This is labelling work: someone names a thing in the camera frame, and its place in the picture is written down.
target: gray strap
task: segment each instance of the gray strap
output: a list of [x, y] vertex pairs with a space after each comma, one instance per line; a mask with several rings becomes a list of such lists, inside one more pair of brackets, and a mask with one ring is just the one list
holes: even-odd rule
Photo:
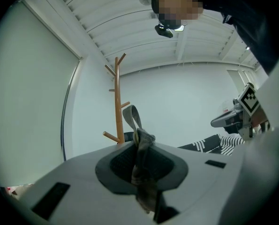
[[135, 123], [134, 123], [134, 120], [135, 120], [135, 122], [137, 123], [139, 128], [142, 129], [140, 117], [139, 117], [139, 114], [138, 114], [138, 110], [136, 109], [136, 107], [134, 105], [130, 105], [129, 107], [125, 108], [122, 111], [122, 115], [124, 116], [125, 121], [133, 129], [133, 131], [134, 131], [134, 142], [135, 142], [136, 145], [138, 145], [139, 144], [139, 137], [138, 137], [138, 133], [137, 133]]

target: gray cloth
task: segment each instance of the gray cloth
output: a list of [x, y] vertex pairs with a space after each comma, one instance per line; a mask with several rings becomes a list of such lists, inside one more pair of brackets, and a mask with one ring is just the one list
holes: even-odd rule
[[131, 183], [137, 186], [137, 201], [149, 213], [155, 211], [157, 200], [156, 181], [151, 177], [148, 169], [144, 167], [148, 150], [154, 145], [155, 136], [147, 133], [141, 125], [140, 117], [135, 106], [131, 105], [122, 112], [125, 121], [132, 127], [133, 140], [137, 147], [136, 162], [132, 171]]

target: black and white striped fabric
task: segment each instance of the black and white striped fabric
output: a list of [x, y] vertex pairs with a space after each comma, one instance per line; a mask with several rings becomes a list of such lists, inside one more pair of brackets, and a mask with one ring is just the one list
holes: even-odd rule
[[179, 148], [206, 153], [231, 155], [234, 148], [243, 143], [244, 140], [241, 137], [224, 137], [217, 134]]

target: person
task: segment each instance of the person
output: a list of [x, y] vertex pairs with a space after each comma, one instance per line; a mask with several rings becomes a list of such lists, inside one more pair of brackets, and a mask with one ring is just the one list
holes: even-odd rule
[[151, 6], [166, 28], [198, 19], [204, 9], [220, 12], [267, 74], [279, 59], [279, 0], [152, 0]]

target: white surface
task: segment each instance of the white surface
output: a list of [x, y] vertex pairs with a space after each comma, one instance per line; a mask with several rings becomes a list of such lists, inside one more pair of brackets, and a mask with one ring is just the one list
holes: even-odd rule
[[70, 159], [74, 156], [73, 148], [73, 113], [75, 104], [75, 95], [80, 81], [81, 72], [84, 67], [84, 59], [80, 60], [78, 67], [76, 68], [74, 77], [71, 81], [68, 99], [66, 103], [65, 118], [64, 118], [64, 150], [66, 159]]
[[[121, 78], [121, 96], [138, 108], [143, 128], [156, 141], [183, 146], [215, 134], [212, 119], [223, 113], [224, 101], [238, 97], [227, 69], [234, 65], [165, 66]], [[124, 121], [124, 132], [131, 128]]]
[[256, 89], [259, 89], [259, 83], [257, 82], [256, 79], [256, 74], [255, 72], [251, 72], [251, 71], [246, 71], [244, 72], [244, 74], [248, 77], [248, 80], [250, 81], [250, 83], [254, 84]]
[[239, 72], [237, 70], [228, 70], [228, 73], [229, 73], [230, 77], [232, 78], [232, 80], [237, 88], [238, 93], [240, 93], [243, 90], [245, 83], [244, 83], [243, 79], [241, 78]]
[[116, 144], [103, 136], [104, 131], [116, 136], [114, 93], [108, 91], [114, 83], [92, 57], [81, 61], [80, 69], [73, 107], [73, 154], [68, 158]]
[[259, 87], [261, 87], [264, 84], [264, 82], [269, 78], [268, 75], [266, 74], [265, 70], [261, 66], [255, 72], [255, 75], [256, 75], [256, 80], [257, 80]]
[[22, 4], [0, 23], [0, 186], [33, 183], [62, 161], [60, 121], [78, 59]]
[[85, 32], [63, 0], [23, 0], [53, 32], [79, 56], [88, 54], [102, 63], [107, 60]]
[[152, 9], [139, 0], [50, 0], [61, 17], [75, 16], [76, 25], [83, 27], [98, 49], [89, 54], [104, 55], [109, 65], [114, 58], [127, 54], [121, 74], [152, 68], [155, 64], [180, 62], [226, 62], [248, 67], [257, 64], [246, 52], [246, 45], [237, 37], [234, 27], [223, 24], [220, 13], [205, 10], [198, 20], [189, 22], [184, 32], [173, 38], [159, 36], [151, 19]]
[[249, 80], [247, 73], [243, 72], [241, 75], [242, 75], [242, 80], [244, 81], [245, 84], [248, 82], [250, 82], [250, 83], [252, 82]]
[[279, 61], [256, 96], [271, 126], [279, 128]]

